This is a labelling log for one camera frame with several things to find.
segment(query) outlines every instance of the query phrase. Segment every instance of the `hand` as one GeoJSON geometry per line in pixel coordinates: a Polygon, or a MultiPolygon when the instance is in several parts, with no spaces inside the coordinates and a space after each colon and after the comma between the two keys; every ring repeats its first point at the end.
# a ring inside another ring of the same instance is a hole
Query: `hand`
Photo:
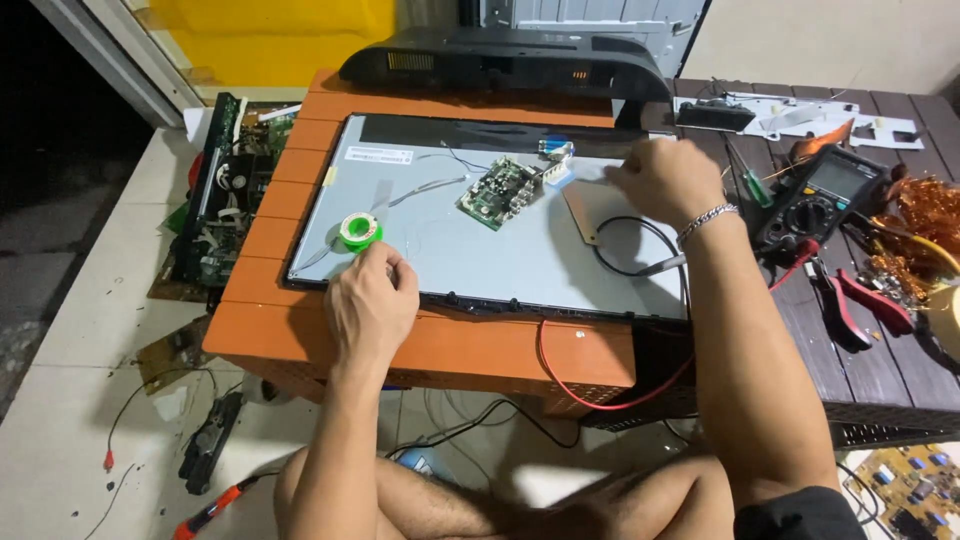
{"type": "Polygon", "coordinates": [[[413,328],[419,291],[410,263],[383,242],[371,244],[330,280],[326,320],[340,346],[343,367],[386,377],[391,359],[413,328]]]}
{"type": "Polygon", "coordinates": [[[604,173],[640,213],[678,232],[727,202],[720,167],[688,140],[639,140],[623,165],[604,173]]]}

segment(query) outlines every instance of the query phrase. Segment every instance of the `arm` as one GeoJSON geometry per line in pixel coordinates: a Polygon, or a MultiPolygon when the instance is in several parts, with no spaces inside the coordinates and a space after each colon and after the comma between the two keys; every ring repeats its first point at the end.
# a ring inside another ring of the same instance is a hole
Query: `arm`
{"type": "Polygon", "coordinates": [[[325,300],[339,354],[294,494],[287,540],[373,540],[380,388],[420,305],[417,275],[395,249],[375,242],[331,281],[325,300]]]}
{"type": "MultiPolygon", "coordinates": [[[[610,181],[676,230],[725,203],[716,163],[689,141],[637,144],[610,181]]],[[[697,354],[697,405],[737,508],[811,485],[839,490],[827,417],[757,268],[743,221],[727,212],[684,245],[697,354]]]]}

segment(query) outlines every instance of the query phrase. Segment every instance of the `orange soldering iron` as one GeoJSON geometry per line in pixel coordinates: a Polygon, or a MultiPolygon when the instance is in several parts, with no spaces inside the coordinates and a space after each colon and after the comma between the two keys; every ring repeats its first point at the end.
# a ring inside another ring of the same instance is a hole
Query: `orange soldering iron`
{"type": "Polygon", "coordinates": [[[177,530],[174,531],[173,540],[193,540],[197,537],[197,533],[206,527],[206,524],[210,523],[213,518],[224,511],[224,508],[236,501],[238,497],[256,484],[258,480],[276,474],[277,473],[266,473],[263,475],[254,475],[227,488],[227,491],[223,492],[220,497],[217,497],[216,501],[205,506],[197,515],[179,524],[177,530]]]}

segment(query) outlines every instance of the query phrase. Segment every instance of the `screwdriver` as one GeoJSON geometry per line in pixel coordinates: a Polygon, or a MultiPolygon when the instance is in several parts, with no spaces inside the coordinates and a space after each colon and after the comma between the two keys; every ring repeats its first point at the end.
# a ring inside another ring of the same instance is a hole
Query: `screwdriver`
{"type": "Polygon", "coordinates": [[[750,168],[747,165],[747,161],[743,159],[743,156],[740,155],[740,151],[736,148],[736,145],[733,144],[733,141],[723,134],[724,140],[727,141],[727,146],[733,152],[733,155],[738,161],[740,161],[740,166],[743,168],[743,172],[740,174],[740,179],[747,185],[747,188],[750,189],[750,194],[753,195],[754,200],[760,204],[762,209],[768,209],[774,204],[774,200],[770,197],[770,194],[767,193],[767,188],[763,186],[760,182],[759,177],[754,172],[754,169],[750,168]]]}
{"type": "Polygon", "coordinates": [[[279,473],[266,473],[263,475],[252,476],[227,488],[227,491],[223,492],[220,497],[217,497],[216,501],[205,506],[203,510],[197,513],[197,515],[179,524],[177,526],[177,530],[174,531],[173,540],[193,540],[193,538],[197,537],[197,533],[200,532],[200,529],[206,527],[206,524],[210,523],[213,518],[217,517],[220,512],[224,511],[224,508],[226,508],[230,503],[236,501],[237,497],[243,495],[258,480],[262,479],[263,477],[271,477],[277,474],[279,473]]]}

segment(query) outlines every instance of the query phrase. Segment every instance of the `person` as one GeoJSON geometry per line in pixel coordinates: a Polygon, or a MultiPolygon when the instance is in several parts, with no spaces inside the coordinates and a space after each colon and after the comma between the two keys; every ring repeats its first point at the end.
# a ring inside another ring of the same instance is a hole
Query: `person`
{"type": "MultiPolygon", "coordinates": [[[[726,203],[719,167],[689,141],[639,141],[605,173],[639,212],[677,231],[726,203]]],[[[339,359],[312,442],[277,479],[280,538],[866,538],[839,493],[824,408],[744,222],[719,213],[683,248],[709,452],[537,511],[478,501],[375,455],[380,387],[419,292],[395,249],[371,245],[326,293],[339,359]]]]}

